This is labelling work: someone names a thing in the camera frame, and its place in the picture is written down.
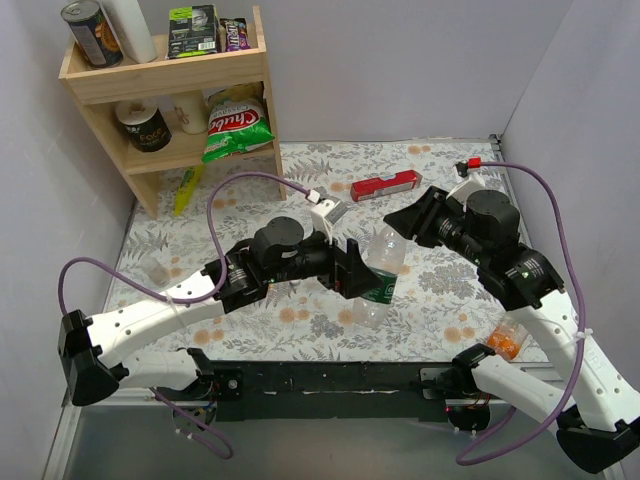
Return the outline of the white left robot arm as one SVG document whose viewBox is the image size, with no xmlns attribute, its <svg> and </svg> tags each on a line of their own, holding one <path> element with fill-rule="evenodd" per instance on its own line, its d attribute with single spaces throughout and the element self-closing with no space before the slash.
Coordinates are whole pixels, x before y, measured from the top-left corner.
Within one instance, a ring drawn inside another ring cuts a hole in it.
<svg viewBox="0 0 640 480">
<path fill-rule="evenodd" d="M 143 347 L 256 303 L 272 284 L 307 278 L 345 299 L 383 284 L 362 260 L 356 241 L 341 248 L 322 231 L 306 236 L 296 220 L 277 217 L 160 299 L 93 316 L 79 310 L 66 313 L 58 354 L 72 404 L 92 405 L 124 388 L 161 387 L 193 400 L 205 398 L 215 375 L 201 350 L 149 353 Z"/>
</svg>

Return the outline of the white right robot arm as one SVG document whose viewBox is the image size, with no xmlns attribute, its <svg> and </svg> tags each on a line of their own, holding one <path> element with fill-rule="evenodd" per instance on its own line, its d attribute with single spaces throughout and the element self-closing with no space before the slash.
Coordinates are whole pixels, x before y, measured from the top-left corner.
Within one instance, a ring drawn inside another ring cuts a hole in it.
<svg viewBox="0 0 640 480">
<path fill-rule="evenodd" d="M 548 260 L 519 239 L 520 214 L 495 190 L 459 201 L 431 187 L 414 204 L 384 218 L 402 237 L 445 247 L 476 266 L 480 284 L 544 351 L 563 389 L 520 370 L 476 344 L 433 381 L 464 397 L 496 396 L 554 432 L 562 451 L 596 474 L 639 446 L 639 393 L 578 326 L 564 283 Z"/>
</svg>

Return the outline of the small clear bottle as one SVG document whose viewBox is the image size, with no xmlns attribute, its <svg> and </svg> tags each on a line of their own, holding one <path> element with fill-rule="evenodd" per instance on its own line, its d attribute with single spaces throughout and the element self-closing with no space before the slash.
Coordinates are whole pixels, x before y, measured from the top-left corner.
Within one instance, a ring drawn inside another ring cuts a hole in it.
<svg viewBox="0 0 640 480">
<path fill-rule="evenodd" d="M 166 267 L 164 267 L 155 257 L 146 255 L 140 259 L 140 265 L 143 272 L 149 280 L 159 287 L 168 286 L 171 276 Z"/>
</svg>

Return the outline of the red toothpaste box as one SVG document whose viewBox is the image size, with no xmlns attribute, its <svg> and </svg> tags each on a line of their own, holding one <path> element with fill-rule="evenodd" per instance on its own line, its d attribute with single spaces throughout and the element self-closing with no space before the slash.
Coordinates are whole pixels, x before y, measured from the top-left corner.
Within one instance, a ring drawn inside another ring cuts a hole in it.
<svg viewBox="0 0 640 480">
<path fill-rule="evenodd" d="M 416 189 L 422 175 L 415 170 L 405 170 L 393 175 L 371 177 L 351 184 L 350 195 L 354 202 L 375 199 Z"/>
</svg>

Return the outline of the black base bar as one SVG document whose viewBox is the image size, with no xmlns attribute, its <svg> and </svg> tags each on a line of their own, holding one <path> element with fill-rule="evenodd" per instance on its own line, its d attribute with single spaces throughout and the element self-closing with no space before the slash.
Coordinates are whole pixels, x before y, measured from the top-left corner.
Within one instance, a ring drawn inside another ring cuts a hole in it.
<svg viewBox="0 0 640 480">
<path fill-rule="evenodd" d="M 447 363 L 213 361 L 191 349 L 196 380 L 163 389 L 177 402 L 204 402 L 220 422 L 415 419 L 469 433 L 488 428 L 490 397 L 459 387 Z"/>
</svg>

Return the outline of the yellow green tube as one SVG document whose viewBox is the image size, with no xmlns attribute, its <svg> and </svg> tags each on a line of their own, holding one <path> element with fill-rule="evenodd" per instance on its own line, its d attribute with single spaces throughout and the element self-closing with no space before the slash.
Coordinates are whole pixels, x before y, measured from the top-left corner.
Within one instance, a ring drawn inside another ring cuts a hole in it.
<svg viewBox="0 0 640 480">
<path fill-rule="evenodd" d="M 204 170 L 204 164 L 189 167 L 186 169 L 175 195 L 173 210 L 175 216 L 180 215 L 190 203 L 190 200 L 200 182 Z"/>
</svg>

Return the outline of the green white chips bag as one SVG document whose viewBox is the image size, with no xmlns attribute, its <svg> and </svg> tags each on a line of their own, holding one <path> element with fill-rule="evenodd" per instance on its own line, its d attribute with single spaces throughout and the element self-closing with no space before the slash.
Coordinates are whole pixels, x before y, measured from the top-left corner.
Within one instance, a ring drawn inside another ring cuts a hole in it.
<svg viewBox="0 0 640 480">
<path fill-rule="evenodd" d="M 209 96 L 207 139 L 202 162 L 236 153 L 248 153 L 268 143 L 275 136 L 263 103 L 261 82 L 240 84 Z"/>
</svg>

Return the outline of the white cup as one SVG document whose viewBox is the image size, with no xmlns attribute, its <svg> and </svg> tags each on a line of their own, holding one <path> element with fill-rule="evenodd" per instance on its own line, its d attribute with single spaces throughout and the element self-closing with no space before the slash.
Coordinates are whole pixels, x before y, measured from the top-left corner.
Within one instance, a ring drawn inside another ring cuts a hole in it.
<svg viewBox="0 0 640 480">
<path fill-rule="evenodd" d="M 208 110 L 200 90 L 172 94 L 171 101 L 185 133 L 197 135 L 207 130 Z"/>
</svg>

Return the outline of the black paper cup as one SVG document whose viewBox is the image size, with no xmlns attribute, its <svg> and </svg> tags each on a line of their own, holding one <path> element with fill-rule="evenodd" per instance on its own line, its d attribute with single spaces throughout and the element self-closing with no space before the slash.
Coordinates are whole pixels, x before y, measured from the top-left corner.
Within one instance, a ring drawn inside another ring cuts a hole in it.
<svg viewBox="0 0 640 480">
<path fill-rule="evenodd" d="M 156 102 L 151 98 L 118 102 L 115 114 L 131 144 L 138 151 L 156 152 L 171 141 L 171 131 Z"/>
</svg>

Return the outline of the purple snack bar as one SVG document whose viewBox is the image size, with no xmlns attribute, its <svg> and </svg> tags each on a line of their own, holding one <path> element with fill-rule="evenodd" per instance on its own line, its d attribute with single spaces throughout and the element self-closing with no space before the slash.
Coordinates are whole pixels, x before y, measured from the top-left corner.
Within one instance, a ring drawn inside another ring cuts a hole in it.
<svg viewBox="0 0 640 480">
<path fill-rule="evenodd" d="M 225 33 L 225 51 L 236 52 L 250 49 L 245 18 L 222 18 L 220 25 Z"/>
</svg>

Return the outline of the black green box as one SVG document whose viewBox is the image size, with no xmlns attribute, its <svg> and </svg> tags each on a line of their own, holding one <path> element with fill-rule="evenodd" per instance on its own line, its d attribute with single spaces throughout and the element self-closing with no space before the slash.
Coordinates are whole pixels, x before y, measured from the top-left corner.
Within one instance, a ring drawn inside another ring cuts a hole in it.
<svg viewBox="0 0 640 480">
<path fill-rule="evenodd" d="M 168 60 L 222 52 L 219 17 L 213 4 L 169 11 Z"/>
</svg>

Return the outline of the white paper roll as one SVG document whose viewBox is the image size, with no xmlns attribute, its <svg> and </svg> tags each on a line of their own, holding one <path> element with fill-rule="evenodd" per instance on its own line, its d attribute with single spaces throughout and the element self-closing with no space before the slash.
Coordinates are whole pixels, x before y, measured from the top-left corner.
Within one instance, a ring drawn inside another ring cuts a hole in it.
<svg viewBox="0 0 640 480">
<path fill-rule="evenodd" d="M 157 58 L 157 50 L 137 0 L 104 0 L 101 5 L 130 59 L 136 63 L 149 63 Z"/>
</svg>

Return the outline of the tin food can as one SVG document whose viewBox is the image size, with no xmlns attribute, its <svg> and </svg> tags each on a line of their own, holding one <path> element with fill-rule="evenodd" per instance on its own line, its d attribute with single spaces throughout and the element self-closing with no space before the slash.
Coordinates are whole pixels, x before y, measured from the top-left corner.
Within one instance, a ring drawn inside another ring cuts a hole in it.
<svg viewBox="0 0 640 480">
<path fill-rule="evenodd" d="M 92 68 L 110 68 L 122 62 L 123 53 L 97 1 L 73 1 L 61 10 L 61 17 Z"/>
</svg>

